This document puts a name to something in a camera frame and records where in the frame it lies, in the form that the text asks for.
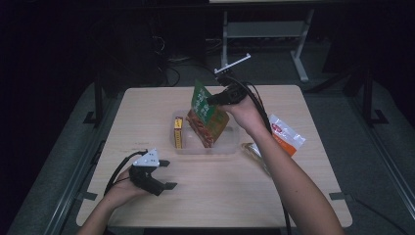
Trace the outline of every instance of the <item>person's left hand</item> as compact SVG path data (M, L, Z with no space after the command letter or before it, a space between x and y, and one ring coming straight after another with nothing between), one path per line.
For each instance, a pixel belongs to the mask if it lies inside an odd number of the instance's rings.
M128 203L138 196L150 195L150 193L138 188L131 182L128 171L129 168L118 176L115 184L104 197L106 203L113 209Z

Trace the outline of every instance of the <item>human arm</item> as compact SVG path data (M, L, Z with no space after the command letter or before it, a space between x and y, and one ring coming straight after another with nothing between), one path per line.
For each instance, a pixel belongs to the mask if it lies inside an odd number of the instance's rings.
M91 214L89 214L88 218L77 232L78 235L102 235L115 209L136 197L149 194L143 189L137 188L128 177L128 169L119 175L115 185L113 185Z
M302 234L345 234L319 188L271 136L253 101L222 106L253 138L271 174L281 201Z

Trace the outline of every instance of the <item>clear plastic box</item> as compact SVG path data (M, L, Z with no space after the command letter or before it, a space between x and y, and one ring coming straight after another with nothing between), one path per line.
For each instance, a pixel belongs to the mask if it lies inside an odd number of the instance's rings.
M190 127L189 122L186 120L187 113L189 111L176 111L172 115L170 126L170 143L179 155L227 155L234 154L238 148L240 136L239 125L229 115L229 121L216 140L212 148L205 148L201 139ZM174 145L174 120L176 117L183 117L182 125L182 149L176 149Z

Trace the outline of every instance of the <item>wooden tabletop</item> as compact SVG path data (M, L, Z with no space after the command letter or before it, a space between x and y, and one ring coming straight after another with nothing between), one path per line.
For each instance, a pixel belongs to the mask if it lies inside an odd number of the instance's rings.
M294 85L256 88L268 114L276 115L306 139L293 155L294 160L323 191L342 226L350 226L352 219L345 201L330 200L329 193L341 190L300 89ZM170 165L155 170L153 177L162 183L177 182L177 186L158 197L149 195L124 205L115 211L110 226L285 226L281 201L271 178L240 148L231 155L175 153L169 140L172 114L190 109L193 89L132 88L125 92L88 188L89 193L98 196L95 201L83 200L77 224L83 224L102 199L111 175L125 157L157 148L160 159L169 160ZM207 89L214 94L223 87ZM244 130L240 137L241 143L252 142Z

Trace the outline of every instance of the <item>green snack bag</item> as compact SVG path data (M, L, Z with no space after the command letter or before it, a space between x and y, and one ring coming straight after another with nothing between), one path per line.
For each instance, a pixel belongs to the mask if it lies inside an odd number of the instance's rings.
M219 138L229 121L226 112L220 111L216 106L208 105L207 97L209 96L211 94L208 90L196 79L192 107L186 119L205 148L213 147L214 142Z

